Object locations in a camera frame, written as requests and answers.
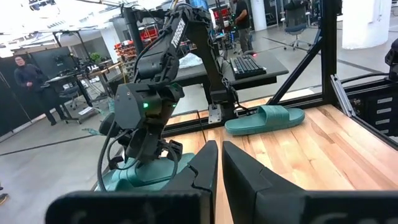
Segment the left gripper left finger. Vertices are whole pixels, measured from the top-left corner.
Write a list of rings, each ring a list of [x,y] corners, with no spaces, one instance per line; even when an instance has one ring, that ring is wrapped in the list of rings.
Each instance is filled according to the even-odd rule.
[[[217,175],[211,140],[164,188],[71,192],[49,205],[45,224],[215,224]]]

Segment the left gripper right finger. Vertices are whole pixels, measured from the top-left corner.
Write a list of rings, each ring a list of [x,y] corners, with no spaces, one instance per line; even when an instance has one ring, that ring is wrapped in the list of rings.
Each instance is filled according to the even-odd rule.
[[[229,141],[222,166],[234,224],[398,224],[398,190],[305,190]]]

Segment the teal rubber slide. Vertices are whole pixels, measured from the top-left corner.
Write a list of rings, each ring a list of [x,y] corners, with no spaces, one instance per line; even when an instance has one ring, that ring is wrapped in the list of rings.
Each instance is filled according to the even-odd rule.
[[[261,105],[255,114],[231,119],[225,122],[224,127],[233,136],[243,136],[293,128],[304,119],[305,112],[300,108]]]
[[[103,182],[108,192],[132,192],[135,190],[160,190],[172,176],[174,161],[166,157],[154,160],[151,163],[129,167],[133,158],[124,162],[124,156],[120,156],[117,165],[120,168],[114,169],[103,175]]]

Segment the white plastic bag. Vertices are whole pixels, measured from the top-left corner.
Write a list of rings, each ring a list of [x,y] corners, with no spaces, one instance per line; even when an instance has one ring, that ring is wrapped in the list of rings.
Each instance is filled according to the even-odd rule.
[[[195,54],[188,53],[179,59],[179,69],[190,68],[201,65],[203,60]]]

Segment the red storage bins rack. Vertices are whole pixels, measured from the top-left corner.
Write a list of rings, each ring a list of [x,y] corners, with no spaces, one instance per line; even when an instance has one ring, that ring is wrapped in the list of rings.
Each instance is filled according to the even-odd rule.
[[[122,58],[135,58],[136,45],[133,38],[130,36],[130,32],[126,26],[121,27],[121,36],[119,42],[114,45],[114,51],[118,57]],[[155,41],[159,36],[158,25],[155,23],[139,26],[139,35],[143,48],[147,47],[150,43]]]

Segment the black desk monitor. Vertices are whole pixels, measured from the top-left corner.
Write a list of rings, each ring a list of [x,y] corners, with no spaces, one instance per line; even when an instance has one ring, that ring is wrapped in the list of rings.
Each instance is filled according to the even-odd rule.
[[[50,79],[65,70],[73,70],[75,62],[68,47],[54,48],[30,54],[36,66]]]

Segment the black labelled drawer unit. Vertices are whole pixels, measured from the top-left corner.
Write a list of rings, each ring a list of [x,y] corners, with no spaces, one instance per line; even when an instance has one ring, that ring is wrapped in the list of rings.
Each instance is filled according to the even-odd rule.
[[[387,90],[373,91],[361,99],[357,115],[380,133],[398,142],[398,83]]]

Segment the black backlit keyboard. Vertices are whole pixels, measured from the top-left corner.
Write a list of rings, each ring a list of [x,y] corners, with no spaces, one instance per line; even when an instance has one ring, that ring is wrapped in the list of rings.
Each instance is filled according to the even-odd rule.
[[[229,60],[233,75],[236,80],[265,75],[266,68],[257,64],[252,55],[242,55]]]

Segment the person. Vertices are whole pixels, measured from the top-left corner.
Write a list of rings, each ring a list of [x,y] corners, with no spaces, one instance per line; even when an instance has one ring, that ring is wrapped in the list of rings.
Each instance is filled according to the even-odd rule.
[[[52,126],[56,125],[56,120],[50,110],[54,108],[61,120],[67,117],[60,107],[60,100],[51,86],[46,86],[49,79],[41,69],[31,63],[16,56],[14,58],[17,68],[14,70],[14,78],[16,83],[25,88],[35,98],[35,104],[46,115]]]
[[[233,0],[236,5],[235,25],[239,32],[239,42],[241,45],[242,53],[253,50],[250,40],[251,25],[249,20],[248,5],[245,0]]]

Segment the dark grey desk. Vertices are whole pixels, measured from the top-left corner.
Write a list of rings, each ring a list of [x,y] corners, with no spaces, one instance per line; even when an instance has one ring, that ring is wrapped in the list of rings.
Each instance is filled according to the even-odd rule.
[[[255,57],[256,62],[266,68],[266,74],[236,80],[231,65],[223,61],[223,75],[230,81],[235,90],[254,88],[257,86],[273,84],[277,82],[277,76],[288,74],[287,68],[270,52],[262,51]],[[203,64],[195,67],[183,68],[178,71],[175,81],[181,86],[203,84],[205,93],[210,94],[210,83]]]

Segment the blue office chair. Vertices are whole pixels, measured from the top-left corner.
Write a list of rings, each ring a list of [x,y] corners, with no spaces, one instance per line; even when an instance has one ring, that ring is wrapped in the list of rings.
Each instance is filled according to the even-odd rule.
[[[299,39],[299,35],[308,28],[307,5],[308,2],[305,0],[291,0],[284,6],[285,33],[295,37],[293,42],[284,45],[284,50],[287,47],[292,47],[295,50],[299,43],[307,44],[309,47],[312,46],[311,43]]]

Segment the silver aluminium rail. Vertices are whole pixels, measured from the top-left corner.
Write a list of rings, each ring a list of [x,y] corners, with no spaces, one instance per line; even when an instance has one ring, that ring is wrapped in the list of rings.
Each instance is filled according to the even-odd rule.
[[[356,116],[356,113],[348,99],[346,92],[344,91],[343,85],[340,79],[336,75],[330,75],[331,85],[335,92],[336,98],[340,104],[342,112],[348,117]]]

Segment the black aluminium rig frame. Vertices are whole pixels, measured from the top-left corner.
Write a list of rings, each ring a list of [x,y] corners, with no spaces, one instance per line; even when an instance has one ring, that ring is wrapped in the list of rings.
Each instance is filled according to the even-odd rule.
[[[333,103],[337,100],[333,87],[331,85],[330,75],[336,75],[336,32],[334,25],[336,22],[337,9],[333,5],[331,0],[321,0],[321,22],[322,28],[320,31],[320,38],[318,42],[312,47],[307,56],[301,61],[296,67],[293,73],[288,77],[284,84],[278,89],[276,94],[267,102],[267,106],[280,105],[285,108],[300,108],[305,109],[311,106],[320,106],[325,104]],[[298,79],[304,68],[311,62],[312,58],[316,53],[320,53],[322,56],[322,92],[317,95],[305,96],[289,100],[285,103],[281,103],[280,99],[292,86],[292,84]],[[243,108],[242,112],[238,113],[234,106],[235,118],[245,117],[251,114],[255,114],[257,108]],[[221,121],[216,123],[217,126],[224,125],[227,121]]]

